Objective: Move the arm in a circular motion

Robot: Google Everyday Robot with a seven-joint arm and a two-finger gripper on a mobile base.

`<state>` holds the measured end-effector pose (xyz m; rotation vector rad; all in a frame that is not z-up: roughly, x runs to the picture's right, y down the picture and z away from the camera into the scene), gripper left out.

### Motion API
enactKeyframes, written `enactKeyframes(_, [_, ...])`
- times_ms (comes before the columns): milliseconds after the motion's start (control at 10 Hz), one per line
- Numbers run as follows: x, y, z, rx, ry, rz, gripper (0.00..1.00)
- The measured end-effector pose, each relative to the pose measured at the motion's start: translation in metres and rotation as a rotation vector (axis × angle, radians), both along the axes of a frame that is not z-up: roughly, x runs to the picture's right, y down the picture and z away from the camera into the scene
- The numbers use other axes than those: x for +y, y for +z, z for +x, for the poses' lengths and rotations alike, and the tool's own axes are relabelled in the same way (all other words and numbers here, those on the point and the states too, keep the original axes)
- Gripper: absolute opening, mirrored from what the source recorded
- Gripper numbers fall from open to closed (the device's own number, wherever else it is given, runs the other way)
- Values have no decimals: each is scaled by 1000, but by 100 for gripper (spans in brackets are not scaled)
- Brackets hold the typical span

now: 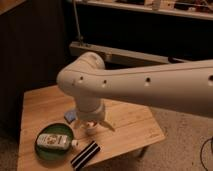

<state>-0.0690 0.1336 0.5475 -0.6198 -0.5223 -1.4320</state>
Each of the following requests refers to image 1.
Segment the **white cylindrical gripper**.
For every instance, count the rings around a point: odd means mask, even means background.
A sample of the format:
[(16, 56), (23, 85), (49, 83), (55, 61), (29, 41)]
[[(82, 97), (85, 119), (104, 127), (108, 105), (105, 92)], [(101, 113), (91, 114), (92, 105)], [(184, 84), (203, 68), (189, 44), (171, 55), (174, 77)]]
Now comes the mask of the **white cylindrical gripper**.
[(76, 110), (76, 115), (79, 120), (75, 120), (73, 123), (73, 128), (78, 129), (82, 125), (82, 121), (94, 121), (99, 122), (99, 124), (111, 131), (115, 131), (112, 125), (110, 125), (105, 120), (105, 104), (101, 103), (100, 106), (93, 111), (82, 112), (79, 109)]

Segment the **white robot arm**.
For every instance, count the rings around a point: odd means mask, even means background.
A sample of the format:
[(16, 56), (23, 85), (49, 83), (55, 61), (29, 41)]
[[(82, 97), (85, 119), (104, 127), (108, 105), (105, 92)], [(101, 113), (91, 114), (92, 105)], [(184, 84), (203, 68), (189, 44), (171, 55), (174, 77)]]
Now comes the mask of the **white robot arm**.
[(98, 54), (86, 52), (58, 73), (57, 85), (75, 100), (77, 128), (110, 128), (106, 99), (213, 117), (213, 60), (107, 70)]

